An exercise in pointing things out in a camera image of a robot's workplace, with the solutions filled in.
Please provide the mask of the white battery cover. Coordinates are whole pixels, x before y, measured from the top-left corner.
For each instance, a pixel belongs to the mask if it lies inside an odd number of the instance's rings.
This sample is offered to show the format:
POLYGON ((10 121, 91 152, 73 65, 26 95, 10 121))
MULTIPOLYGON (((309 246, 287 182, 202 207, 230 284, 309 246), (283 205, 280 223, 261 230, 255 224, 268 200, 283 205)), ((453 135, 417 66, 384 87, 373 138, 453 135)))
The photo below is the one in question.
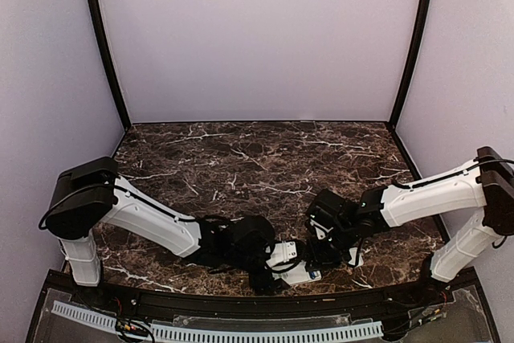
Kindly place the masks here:
POLYGON ((348 262, 348 266, 351 268, 360 267, 363 263, 363 257, 361 254, 361 250, 358 247, 353 247, 349 249, 350 261, 348 262))

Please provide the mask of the left black frame post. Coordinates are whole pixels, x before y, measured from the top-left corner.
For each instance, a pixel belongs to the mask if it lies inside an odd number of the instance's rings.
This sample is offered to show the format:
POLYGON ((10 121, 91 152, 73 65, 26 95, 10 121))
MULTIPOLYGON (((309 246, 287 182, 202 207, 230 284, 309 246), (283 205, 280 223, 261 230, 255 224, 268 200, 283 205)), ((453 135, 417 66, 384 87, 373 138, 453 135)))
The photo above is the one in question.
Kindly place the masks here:
POLYGON ((96 38, 96 45, 100 53, 100 59, 108 81, 108 87, 116 107, 117 115, 120 119, 123 130, 126 132, 131 128, 132 122, 129 118, 129 112, 124 102, 124 97, 122 95, 120 83, 112 60, 112 53, 110 51, 108 37, 100 9, 100 0, 87 0, 87 2, 96 38))

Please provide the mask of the right black frame post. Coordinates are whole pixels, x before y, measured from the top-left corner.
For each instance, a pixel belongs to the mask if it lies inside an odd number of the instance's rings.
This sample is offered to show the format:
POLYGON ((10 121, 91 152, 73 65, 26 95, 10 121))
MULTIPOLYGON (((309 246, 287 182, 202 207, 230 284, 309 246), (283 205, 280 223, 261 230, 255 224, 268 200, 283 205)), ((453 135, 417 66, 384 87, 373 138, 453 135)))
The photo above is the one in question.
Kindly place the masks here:
POLYGON ((418 0, 417 12, 414 20, 414 27, 407 52, 405 66, 402 72, 398 92, 394 106, 388 121, 393 131, 396 130, 405 106, 406 98, 414 76, 414 69, 418 60, 418 54, 422 45, 422 37, 425 30, 426 19, 429 12, 430 0, 418 0))

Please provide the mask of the black frame post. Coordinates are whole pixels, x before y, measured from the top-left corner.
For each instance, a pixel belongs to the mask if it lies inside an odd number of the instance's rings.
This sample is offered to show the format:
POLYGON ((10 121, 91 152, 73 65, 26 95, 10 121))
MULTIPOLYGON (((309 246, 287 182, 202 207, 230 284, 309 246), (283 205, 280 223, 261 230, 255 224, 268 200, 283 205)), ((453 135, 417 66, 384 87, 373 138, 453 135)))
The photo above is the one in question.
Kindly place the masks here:
POLYGON ((96 38, 96 45, 100 53, 100 59, 108 81, 108 87, 116 107, 117 115, 120 119, 123 130, 126 132, 131 128, 132 122, 129 118, 129 112, 124 102, 124 97, 122 95, 120 83, 112 60, 112 53, 110 51, 108 37, 100 9, 100 0, 87 0, 87 2, 96 38))
POLYGON ((388 121, 393 131, 396 130, 405 106, 406 98, 414 76, 414 69, 418 60, 418 54, 422 45, 422 37, 425 30, 426 19, 429 12, 430 0, 418 0, 417 12, 414 20, 414 27, 407 52, 405 66, 402 72, 398 92, 394 106, 388 121))

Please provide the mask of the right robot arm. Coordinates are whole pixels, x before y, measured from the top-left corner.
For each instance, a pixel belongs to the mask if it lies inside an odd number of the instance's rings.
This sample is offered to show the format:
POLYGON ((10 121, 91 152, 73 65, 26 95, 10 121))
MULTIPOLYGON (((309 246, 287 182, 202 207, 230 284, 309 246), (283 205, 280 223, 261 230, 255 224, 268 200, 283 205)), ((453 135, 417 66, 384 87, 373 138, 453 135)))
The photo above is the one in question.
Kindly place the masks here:
POLYGON ((343 263, 357 267, 366 239, 414 220, 463 209, 474 213, 432 253, 425 264, 426 276, 410 287, 410 299, 426 306, 441 292, 441 283, 452 281, 486 248, 499 248, 513 235, 513 162, 489 146, 445 173, 366 190, 357 202, 322 190, 306 213, 306 227, 312 233, 305 250, 306 268, 324 270, 343 263))

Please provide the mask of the white remote control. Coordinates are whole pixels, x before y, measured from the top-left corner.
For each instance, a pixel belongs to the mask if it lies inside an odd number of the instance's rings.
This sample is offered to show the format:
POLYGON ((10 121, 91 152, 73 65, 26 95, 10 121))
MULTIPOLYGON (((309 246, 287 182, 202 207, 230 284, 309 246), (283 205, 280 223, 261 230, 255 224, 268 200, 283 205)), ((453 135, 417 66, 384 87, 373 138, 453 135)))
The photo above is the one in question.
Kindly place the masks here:
POLYGON ((287 272, 283 273, 273 273, 273 277, 275 279, 282 279, 286 284, 290 286, 298 285, 298 284, 307 284, 311 282, 315 282, 309 278, 309 272, 305 267, 305 262, 300 262, 296 267, 292 268, 292 263, 284 265, 282 267, 278 267, 279 270, 288 268, 287 272))

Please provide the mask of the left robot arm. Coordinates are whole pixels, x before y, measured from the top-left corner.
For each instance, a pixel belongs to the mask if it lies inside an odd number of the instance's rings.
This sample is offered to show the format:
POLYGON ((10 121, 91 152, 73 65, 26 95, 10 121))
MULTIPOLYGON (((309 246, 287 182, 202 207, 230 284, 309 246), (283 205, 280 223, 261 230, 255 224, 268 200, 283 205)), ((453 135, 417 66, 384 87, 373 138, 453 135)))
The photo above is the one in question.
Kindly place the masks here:
POLYGON ((51 204, 39 221, 61 243, 74 281, 97 308, 113 301, 92 229, 97 223, 121 227, 197 265, 232 267, 248 274, 258 295, 275 295, 289 284, 268 265, 275 230, 262 216, 233 221, 218 215, 195 218, 175 211, 135 188, 111 157, 101 157, 62 172, 51 204))

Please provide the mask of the black front table rail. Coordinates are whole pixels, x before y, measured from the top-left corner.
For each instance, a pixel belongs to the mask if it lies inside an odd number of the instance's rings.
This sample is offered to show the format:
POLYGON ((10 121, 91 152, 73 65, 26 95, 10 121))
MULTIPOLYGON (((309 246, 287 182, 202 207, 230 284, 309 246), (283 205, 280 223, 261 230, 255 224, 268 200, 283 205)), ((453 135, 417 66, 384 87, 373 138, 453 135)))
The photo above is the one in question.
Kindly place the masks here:
POLYGON ((172 320, 178 316, 242 319, 279 319, 349 315, 362 318, 406 320, 411 311, 448 305, 454 296, 448 288, 422 288, 412 282, 356 292, 313 296, 200 296, 103 284, 81 288, 70 277, 64 283, 71 298, 100 309, 121 310, 122 316, 172 320))

